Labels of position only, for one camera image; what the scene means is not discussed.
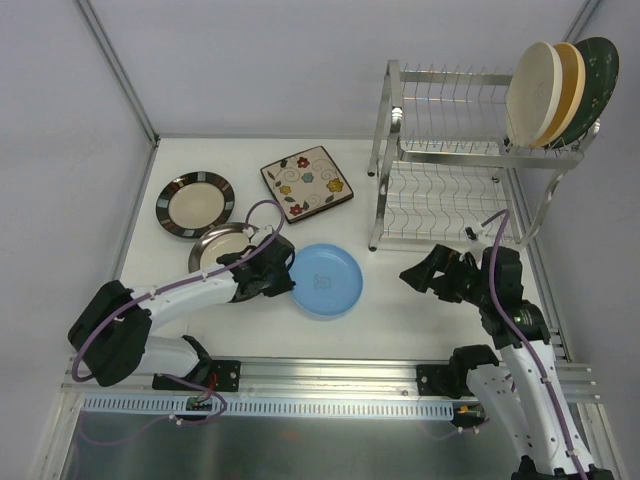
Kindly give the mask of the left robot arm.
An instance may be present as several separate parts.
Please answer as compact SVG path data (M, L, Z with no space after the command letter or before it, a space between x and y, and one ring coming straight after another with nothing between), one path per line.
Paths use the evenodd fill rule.
M291 291L294 260L294 245L271 234L257 246L225 254L209 268L168 285L131 289L118 280L104 284L68 333L76 351L73 380L109 387L134 373L150 373L156 390L209 386L216 368L201 343L190 335L159 338L155 331L205 307Z

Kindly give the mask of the yellow bear plate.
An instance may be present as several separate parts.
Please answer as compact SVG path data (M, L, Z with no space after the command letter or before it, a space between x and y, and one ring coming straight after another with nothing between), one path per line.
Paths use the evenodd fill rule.
M561 95L551 123L532 147L551 145L560 138L578 110L586 85L586 67L579 50L567 42L556 44L554 49L562 66Z

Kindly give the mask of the blue bear plate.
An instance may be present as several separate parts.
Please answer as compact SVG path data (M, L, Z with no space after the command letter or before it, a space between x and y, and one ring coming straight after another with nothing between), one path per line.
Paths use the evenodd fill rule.
M357 261L344 249L327 243L296 252L290 269L293 301L308 314L337 318L359 301L364 281Z

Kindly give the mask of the cream bear plate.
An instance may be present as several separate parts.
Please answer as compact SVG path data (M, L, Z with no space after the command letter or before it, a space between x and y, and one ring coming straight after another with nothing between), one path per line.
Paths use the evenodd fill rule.
M557 111L562 90L558 52L536 42L523 53L506 94L506 133L514 147L529 147L545 133Z

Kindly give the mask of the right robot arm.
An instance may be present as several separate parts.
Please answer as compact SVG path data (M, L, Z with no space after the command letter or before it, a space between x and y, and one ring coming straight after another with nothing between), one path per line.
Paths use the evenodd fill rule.
M456 348L449 361L419 366L420 393L473 396L509 435L519 458L515 479L610 479L571 417L541 310L523 296L517 251L487 248L480 260L436 245L400 279L420 293L476 307L491 345Z

